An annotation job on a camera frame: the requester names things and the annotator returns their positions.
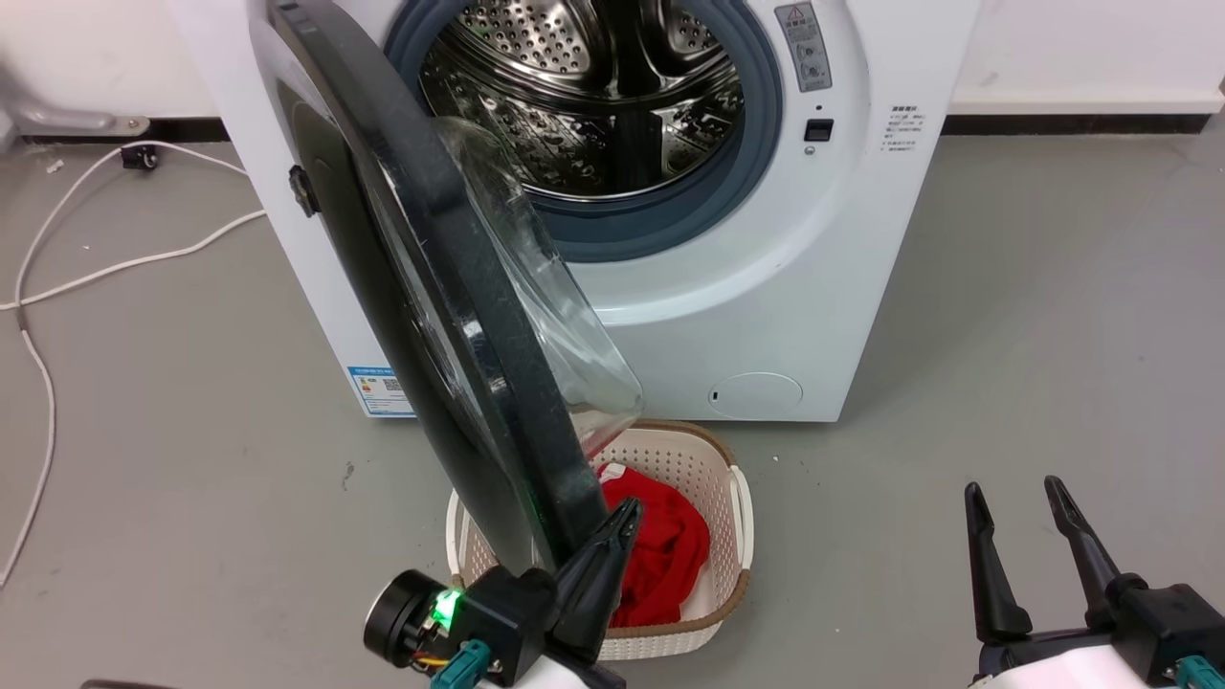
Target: gray rubber seal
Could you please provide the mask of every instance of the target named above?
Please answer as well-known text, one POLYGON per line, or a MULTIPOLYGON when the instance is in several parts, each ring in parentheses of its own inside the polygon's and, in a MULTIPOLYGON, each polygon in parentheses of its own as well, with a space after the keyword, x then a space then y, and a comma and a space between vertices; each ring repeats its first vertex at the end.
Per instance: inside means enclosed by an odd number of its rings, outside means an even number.
MULTIPOLYGON (((423 105, 418 75, 425 54, 467 4, 409 1, 392 23, 385 53, 423 105)), ((537 212, 567 261, 627 261, 693 239, 752 192, 774 156, 783 88, 774 51, 757 17, 742 0, 691 0, 684 5, 719 38, 736 65, 745 97, 740 120, 706 164, 663 189, 587 204, 533 195, 537 212)))

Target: brown basket rim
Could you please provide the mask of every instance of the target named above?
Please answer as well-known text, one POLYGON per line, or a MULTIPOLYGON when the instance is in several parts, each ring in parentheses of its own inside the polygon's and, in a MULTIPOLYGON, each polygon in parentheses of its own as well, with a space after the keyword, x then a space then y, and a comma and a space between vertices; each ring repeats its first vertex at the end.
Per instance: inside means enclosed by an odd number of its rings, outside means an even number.
MULTIPOLYGON (((729 467, 736 466, 736 456, 731 452, 731 449, 723 444, 722 440, 714 436, 709 430, 702 428, 701 425, 693 423, 686 423, 682 421, 665 421, 665 419, 639 419, 630 428, 636 428, 641 430, 671 430, 675 433, 686 433, 688 435, 696 435, 702 440, 710 444, 719 456, 728 462, 729 467)), ((699 617, 697 619, 688 619, 681 622, 674 622, 670 624, 653 624, 650 626, 617 626, 609 629, 605 635, 608 639, 644 639, 653 636, 671 636, 674 634, 688 634, 691 631, 701 631, 709 626, 722 623, 728 619, 731 611, 740 606, 741 601, 745 598, 745 592, 748 590, 748 570, 741 569, 740 576, 736 579, 736 586, 731 590, 731 595, 728 600, 723 602, 722 606, 714 609, 710 614, 699 617)), ((459 575, 452 577, 452 584, 458 587, 464 587, 464 580, 459 575)))

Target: red cloth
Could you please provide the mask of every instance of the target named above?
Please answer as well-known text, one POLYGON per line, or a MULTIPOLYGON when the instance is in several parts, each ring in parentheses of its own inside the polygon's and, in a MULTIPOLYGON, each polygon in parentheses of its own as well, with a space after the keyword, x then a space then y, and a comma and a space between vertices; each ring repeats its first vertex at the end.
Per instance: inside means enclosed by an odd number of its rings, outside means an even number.
POLYGON ((621 584, 621 606, 611 626, 647 626, 681 620, 681 603, 697 582, 710 552, 710 530, 680 490, 626 467, 620 478, 600 467, 604 501, 614 509, 628 497, 642 500, 638 539, 621 584))

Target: gray sticker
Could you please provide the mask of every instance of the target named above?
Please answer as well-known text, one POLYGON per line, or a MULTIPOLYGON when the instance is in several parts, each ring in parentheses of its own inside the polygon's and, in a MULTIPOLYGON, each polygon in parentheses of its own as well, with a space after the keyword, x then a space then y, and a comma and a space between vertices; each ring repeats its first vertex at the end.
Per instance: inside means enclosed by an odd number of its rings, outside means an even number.
POLYGON ((800 91, 820 91, 834 85, 829 76, 829 58, 826 42, 821 39, 821 26, 811 2, 796 2, 774 7, 778 23, 783 25, 786 45, 791 50, 791 63, 800 91))

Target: blue and white sticker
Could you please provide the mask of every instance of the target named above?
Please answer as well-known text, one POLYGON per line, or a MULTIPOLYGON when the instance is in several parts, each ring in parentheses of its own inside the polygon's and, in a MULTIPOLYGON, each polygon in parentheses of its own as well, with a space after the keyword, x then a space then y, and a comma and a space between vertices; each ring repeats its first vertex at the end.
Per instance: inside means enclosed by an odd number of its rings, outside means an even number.
POLYGON ((390 368, 349 367, 349 375, 353 376, 353 384, 368 414, 408 418, 417 416, 408 405, 404 389, 390 368))

